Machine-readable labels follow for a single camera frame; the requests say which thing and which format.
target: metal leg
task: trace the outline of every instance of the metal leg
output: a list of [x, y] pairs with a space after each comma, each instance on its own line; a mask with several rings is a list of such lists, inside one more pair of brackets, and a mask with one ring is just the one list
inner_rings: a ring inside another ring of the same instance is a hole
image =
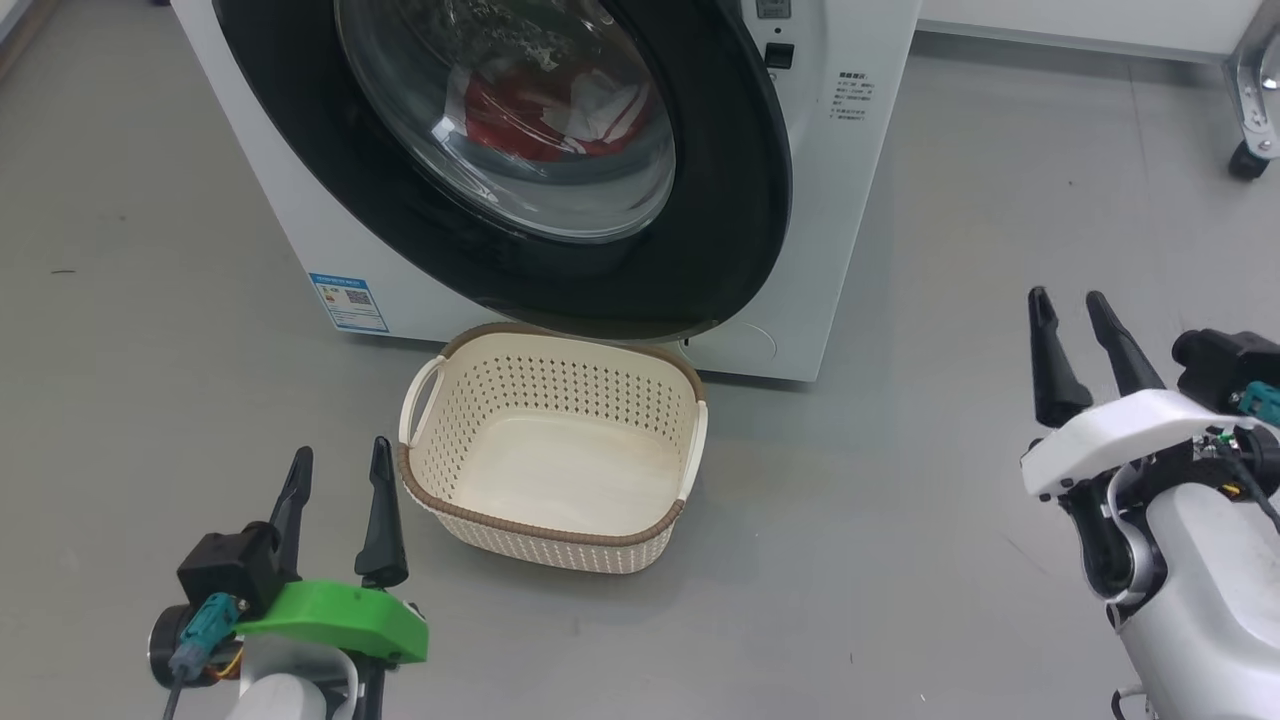
[[1280, 158], [1280, 137], [1267, 114], [1267, 96], [1280, 102], [1275, 92], [1280, 78], [1280, 0], [1265, 0], [1244, 31], [1235, 53], [1226, 60], [1226, 81], [1231, 101], [1244, 131], [1244, 142], [1231, 158], [1231, 174], [1254, 179], [1267, 161]]

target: white perforated basket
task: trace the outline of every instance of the white perforated basket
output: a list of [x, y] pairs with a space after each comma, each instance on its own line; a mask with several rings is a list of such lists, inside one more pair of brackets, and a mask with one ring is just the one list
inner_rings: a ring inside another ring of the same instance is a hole
[[621, 574], [666, 550], [705, 438], [703, 384], [684, 360], [495, 324], [413, 378], [398, 460], [404, 488], [462, 542]]

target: washing machine door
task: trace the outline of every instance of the washing machine door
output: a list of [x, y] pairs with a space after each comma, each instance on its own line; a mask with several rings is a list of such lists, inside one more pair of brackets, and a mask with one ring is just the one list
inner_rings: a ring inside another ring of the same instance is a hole
[[319, 181], [406, 260], [548, 329], [687, 337], [769, 275], [786, 127], [719, 0], [214, 0]]

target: teal connector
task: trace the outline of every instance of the teal connector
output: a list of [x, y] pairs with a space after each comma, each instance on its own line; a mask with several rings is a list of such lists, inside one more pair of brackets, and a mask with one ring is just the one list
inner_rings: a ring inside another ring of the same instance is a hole
[[178, 638], [178, 650], [169, 659], [175, 684], [180, 685], [200, 675], [218, 643], [232, 634], [239, 615], [239, 603], [234, 597], [224, 592], [209, 596], [191, 623], [187, 623]]
[[1240, 397], [1240, 413], [1271, 425], [1280, 425], [1280, 389], [1267, 383], [1253, 382]]

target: caster wheel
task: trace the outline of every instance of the caster wheel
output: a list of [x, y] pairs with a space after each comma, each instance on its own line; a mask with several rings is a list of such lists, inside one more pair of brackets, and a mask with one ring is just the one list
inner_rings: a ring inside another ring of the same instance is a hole
[[1263, 160], [1249, 152], [1249, 143], [1242, 141], [1235, 149], [1235, 154], [1231, 155], [1231, 161], [1226, 164], [1226, 172], [1236, 179], [1254, 181], [1262, 177], [1262, 172], [1267, 169], [1268, 164], [1271, 160]]

